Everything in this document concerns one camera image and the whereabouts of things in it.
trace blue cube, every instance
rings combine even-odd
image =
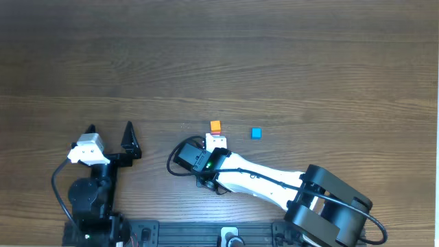
[[[252,128],[252,139],[259,140],[262,137],[262,129]]]

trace cable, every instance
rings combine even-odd
[[[64,204],[64,202],[62,201],[62,198],[61,198],[60,194],[58,193],[58,189],[56,187],[56,176],[61,172],[62,168],[64,168],[64,166],[67,165],[67,163],[69,163],[69,161],[70,160],[68,158],[66,158],[66,160],[63,161],[58,168],[56,168],[56,170],[52,174],[51,183],[52,183],[52,189],[54,190],[56,199],[58,200],[58,202],[61,205],[61,209],[64,211],[64,213],[66,213],[68,219],[70,220],[71,224],[73,225],[73,228],[80,236],[79,239],[82,239],[81,238],[81,235],[82,235],[81,230],[78,227],[78,225],[75,223],[75,221],[73,220],[73,217],[71,216],[69,210],[67,209],[66,204]]]
[[[179,143],[179,144],[174,148],[174,150],[172,150],[172,152],[171,152],[171,154],[169,155],[169,158],[168,158],[168,160],[167,160],[167,170],[169,171],[170,174],[173,174],[173,175],[174,175],[174,174],[177,174],[177,173],[171,171],[171,170],[170,170],[170,167],[169,167],[169,162],[170,162],[172,156],[175,154],[176,150],[177,150],[181,145],[185,144],[186,141],[190,141],[190,140],[193,140],[193,139],[195,139],[195,138],[201,138],[201,139],[204,139],[204,138],[199,137],[199,136],[189,137],[189,138],[185,139],[184,141],[182,141],[181,143]],[[337,200],[337,199],[335,199],[335,198],[332,198],[332,197],[329,197],[329,196],[325,196],[325,195],[322,195],[322,194],[316,193],[316,192],[314,192],[314,191],[310,191],[310,190],[308,190],[308,189],[303,189],[303,188],[296,187],[296,186],[293,186],[293,185],[288,185],[288,184],[286,184],[286,183],[284,183],[284,182],[277,181],[277,180],[275,180],[275,179],[273,179],[273,178],[270,178],[270,177],[268,177],[268,176],[265,176],[265,175],[259,174],[259,173],[257,173],[257,172],[253,172],[253,171],[246,170],[246,169],[241,169],[241,168],[237,168],[237,169],[217,169],[217,170],[204,171],[204,172],[197,172],[197,171],[195,171],[195,170],[192,169],[190,173],[186,173],[186,174],[177,174],[177,175],[175,175],[175,176],[191,176],[191,175],[194,175],[194,176],[197,176],[197,177],[198,177],[198,176],[202,176],[202,175],[211,175],[211,174],[222,173],[222,172],[239,172],[239,173],[247,173],[247,174],[250,174],[250,175],[256,176],[256,177],[258,177],[258,178],[262,178],[262,179],[265,179],[265,180],[267,180],[267,181],[270,181],[271,183],[274,183],[274,184],[276,184],[276,185],[279,185],[279,186],[281,186],[282,188],[288,188],[288,189],[296,190],[296,191],[298,191],[298,192],[307,193],[307,194],[309,194],[309,195],[311,195],[311,196],[315,196],[315,197],[318,197],[318,198],[322,198],[322,199],[324,199],[324,200],[327,200],[327,201],[330,201],[330,202],[336,203],[336,204],[338,204],[338,205],[340,205],[340,206],[346,207],[346,208],[348,208],[348,209],[350,209],[350,210],[353,210],[353,211],[355,211],[355,212],[361,214],[362,216],[366,217],[367,219],[369,219],[371,222],[373,222],[375,225],[378,226],[378,228],[381,230],[381,233],[383,234],[383,238],[382,238],[381,240],[379,240],[379,241],[372,241],[372,240],[369,240],[369,239],[359,238],[360,241],[362,241],[362,242],[364,242],[364,243],[366,243],[366,244],[371,244],[371,245],[381,245],[381,244],[384,244],[384,243],[387,242],[388,234],[387,234],[387,230],[385,229],[384,225],[383,225],[382,223],[380,223],[380,221],[378,221],[375,217],[371,216],[370,214],[368,214],[368,213],[364,213],[363,211],[361,211],[361,210],[359,210],[359,209],[357,209],[357,208],[355,208],[355,207],[352,207],[351,205],[349,205],[349,204],[347,204],[347,203],[345,203],[345,202],[342,202],[342,201],[340,201],[340,200]]]

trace wooden table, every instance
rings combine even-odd
[[[179,141],[221,120],[249,161],[320,165],[367,195],[386,246],[432,246],[437,79],[435,0],[2,0],[0,244],[60,244],[50,176],[91,123],[107,152],[136,128],[143,158],[117,185],[129,218],[282,219],[167,173]],[[65,200],[88,173],[62,172]]]

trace cube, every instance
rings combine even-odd
[[[211,132],[221,133],[220,121],[211,121]]]
[[[262,129],[252,128],[252,139],[259,140],[262,137]]]

